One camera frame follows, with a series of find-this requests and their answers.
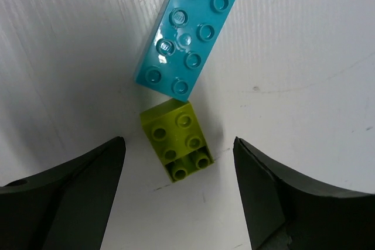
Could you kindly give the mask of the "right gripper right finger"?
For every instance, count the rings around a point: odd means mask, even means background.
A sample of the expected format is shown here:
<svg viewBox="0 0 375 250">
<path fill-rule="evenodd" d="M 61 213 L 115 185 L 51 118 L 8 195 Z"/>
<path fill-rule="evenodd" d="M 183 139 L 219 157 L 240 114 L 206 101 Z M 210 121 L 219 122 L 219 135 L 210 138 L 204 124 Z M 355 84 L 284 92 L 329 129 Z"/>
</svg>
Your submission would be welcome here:
<svg viewBox="0 0 375 250">
<path fill-rule="evenodd" d="M 374 249 L 374 194 L 343 189 L 234 140 L 252 249 Z"/>
</svg>

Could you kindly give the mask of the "long cyan lego brick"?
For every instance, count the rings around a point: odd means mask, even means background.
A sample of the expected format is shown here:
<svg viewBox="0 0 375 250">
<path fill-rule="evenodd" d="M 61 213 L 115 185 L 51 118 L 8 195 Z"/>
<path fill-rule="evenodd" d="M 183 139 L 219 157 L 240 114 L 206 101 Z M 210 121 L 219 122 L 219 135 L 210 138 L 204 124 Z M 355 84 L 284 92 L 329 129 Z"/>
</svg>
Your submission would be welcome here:
<svg viewBox="0 0 375 250">
<path fill-rule="evenodd" d="M 187 101 L 235 0 L 164 0 L 135 82 Z"/>
</svg>

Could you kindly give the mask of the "lime lego brick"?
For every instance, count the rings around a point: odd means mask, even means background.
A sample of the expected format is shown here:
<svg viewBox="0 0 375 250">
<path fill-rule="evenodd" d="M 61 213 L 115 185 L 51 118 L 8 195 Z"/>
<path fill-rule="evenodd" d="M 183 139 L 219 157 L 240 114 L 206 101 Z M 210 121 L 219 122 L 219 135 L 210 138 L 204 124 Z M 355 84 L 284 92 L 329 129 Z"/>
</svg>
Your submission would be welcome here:
<svg viewBox="0 0 375 250">
<path fill-rule="evenodd" d="M 191 103 L 170 99 L 140 113 L 141 125 L 171 182 L 214 163 Z"/>
</svg>

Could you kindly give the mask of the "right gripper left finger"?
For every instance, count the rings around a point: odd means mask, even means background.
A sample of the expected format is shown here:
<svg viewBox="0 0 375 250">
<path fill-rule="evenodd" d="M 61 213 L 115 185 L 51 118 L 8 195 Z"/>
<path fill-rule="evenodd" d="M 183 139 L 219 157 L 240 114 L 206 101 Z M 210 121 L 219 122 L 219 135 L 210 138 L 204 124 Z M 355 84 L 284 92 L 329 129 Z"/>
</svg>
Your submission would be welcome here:
<svg viewBox="0 0 375 250">
<path fill-rule="evenodd" d="M 1 187 L 1 249 L 100 249 L 126 145 L 86 154 Z"/>
</svg>

